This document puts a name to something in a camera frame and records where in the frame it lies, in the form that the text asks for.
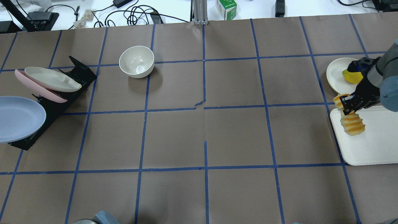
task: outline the white saucer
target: white saucer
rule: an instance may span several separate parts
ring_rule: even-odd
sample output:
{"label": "white saucer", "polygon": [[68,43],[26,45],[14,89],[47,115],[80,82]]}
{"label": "white saucer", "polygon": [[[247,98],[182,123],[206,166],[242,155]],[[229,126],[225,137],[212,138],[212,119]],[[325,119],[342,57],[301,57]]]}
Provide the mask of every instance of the white saucer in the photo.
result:
{"label": "white saucer", "polygon": [[348,65],[352,61],[357,61],[357,59],[349,57],[336,59],[329,64],[328,69],[326,70],[326,78],[328,79],[328,83],[330,87],[338,94],[351,94],[357,87],[356,84],[347,82],[343,76],[343,71],[348,68]]}

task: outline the lemon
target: lemon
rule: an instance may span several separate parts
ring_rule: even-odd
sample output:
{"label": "lemon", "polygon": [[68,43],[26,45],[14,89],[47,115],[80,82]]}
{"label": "lemon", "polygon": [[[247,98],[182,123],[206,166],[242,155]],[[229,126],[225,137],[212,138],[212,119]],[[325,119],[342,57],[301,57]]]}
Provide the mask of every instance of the lemon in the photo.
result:
{"label": "lemon", "polygon": [[347,69],[343,71],[343,76],[347,82],[352,84],[358,84],[363,78],[361,72],[349,72]]}

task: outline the table surface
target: table surface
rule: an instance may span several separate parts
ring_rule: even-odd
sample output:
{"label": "table surface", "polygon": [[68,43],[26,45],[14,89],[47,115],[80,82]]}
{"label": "table surface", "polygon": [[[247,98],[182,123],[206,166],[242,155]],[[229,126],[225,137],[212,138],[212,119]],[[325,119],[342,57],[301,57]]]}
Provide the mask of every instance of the table surface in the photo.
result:
{"label": "table surface", "polygon": [[[0,222],[379,223],[398,165],[349,166],[330,125],[328,64],[382,55],[398,13],[0,35],[0,96],[34,99],[14,69],[98,79],[29,151],[0,144]],[[118,59],[150,47],[146,78]]]}
{"label": "table surface", "polygon": [[[241,19],[256,19],[256,18],[273,18],[275,17],[275,0],[235,0],[238,4],[237,16],[236,20]],[[22,4],[22,7],[27,12],[33,11],[44,11],[45,8],[41,8],[40,6],[24,4],[22,1],[19,1]],[[72,6],[76,9],[77,6],[80,6],[79,11],[79,19],[82,17],[84,11],[86,9],[89,10],[100,10],[106,8],[112,4],[111,0],[52,0],[53,4],[65,4]],[[100,21],[104,21],[106,16],[115,10],[125,10],[127,7],[135,4],[137,1],[134,0],[131,3],[117,9],[116,7],[112,7],[110,9],[104,10],[102,12],[98,12],[96,15]],[[357,0],[342,0],[344,3],[355,3]],[[191,9],[191,1],[190,0],[168,0],[168,1],[160,1],[160,0],[138,0],[137,5],[149,5],[154,7],[161,14],[174,16],[183,20],[189,21],[189,12]],[[374,7],[371,1],[364,2],[364,6],[366,7]],[[54,7],[51,8],[50,11],[57,12],[60,14],[58,20],[56,21],[53,30],[60,29],[68,29],[72,26],[73,21],[75,21],[75,16],[73,15],[72,9],[68,7]],[[374,13],[377,12],[374,9],[364,8],[361,4],[354,6],[343,6],[340,5],[337,0],[286,0],[285,1],[285,17],[297,17],[297,16],[320,16],[320,15],[342,15],[342,14],[361,14],[361,13]],[[207,1],[207,13],[209,20],[223,20],[220,13],[217,11],[215,7],[215,0]],[[110,16],[117,26],[126,26],[126,19],[123,17],[122,13],[118,12]],[[162,19],[166,23],[180,23],[181,21],[165,18]],[[2,10],[0,7],[0,21],[10,20],[10,15],[6,10]],[[19,26],[22,25],[14,19],[14,22]],[[88,22],[87,27],[93,27],[94,22]],[[139,20],[138,24],[144,24],[143,20]]]}

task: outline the white plate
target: white plate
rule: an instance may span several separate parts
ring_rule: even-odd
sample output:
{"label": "white plate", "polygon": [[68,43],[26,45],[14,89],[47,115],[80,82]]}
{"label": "white plate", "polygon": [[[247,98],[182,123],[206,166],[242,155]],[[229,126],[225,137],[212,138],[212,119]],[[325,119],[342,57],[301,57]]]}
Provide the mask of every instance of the white plate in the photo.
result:
{"label": "white plate", "polygon": [[55,91],[75,92],[82,87],[69,76],[51,69],[27,67],[25,73],[41,86]]}
{"label": "white plate", "polygon": [[357,61],[357,59],[349,57],[336,59],[329,64],[328,69],[326,70],[326,78],[328,79],[328,83],[330,87],[338,94],[351,94],[357,87],[356,84],[347,82],[343,76],[343,71],[348,68],[348,65],[352,61]]}
{"label": "white plate", "polygon": [[37,102],[18,96],[0,96],[0,143],[24,139],[46,120],[46,111]]}
{"label": "white plate", "polygon": [[356,113],[363,119],[365,131],[350,136],[340,123],[341,112],[330,112],[343,159],[354,166],[398,163],[398,112],[373,106]]}

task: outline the green and white box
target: green and white box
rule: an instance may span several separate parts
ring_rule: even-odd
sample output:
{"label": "green and white box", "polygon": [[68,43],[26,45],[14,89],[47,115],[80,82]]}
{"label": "green and white box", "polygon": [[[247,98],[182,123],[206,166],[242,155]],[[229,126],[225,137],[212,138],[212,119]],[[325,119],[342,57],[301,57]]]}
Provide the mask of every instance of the green and white box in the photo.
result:
{"label": "green and white box", "polygon": [[234,0],[216,0],[216,8],[224,20],[232,20],[236,16],[238,5]]}

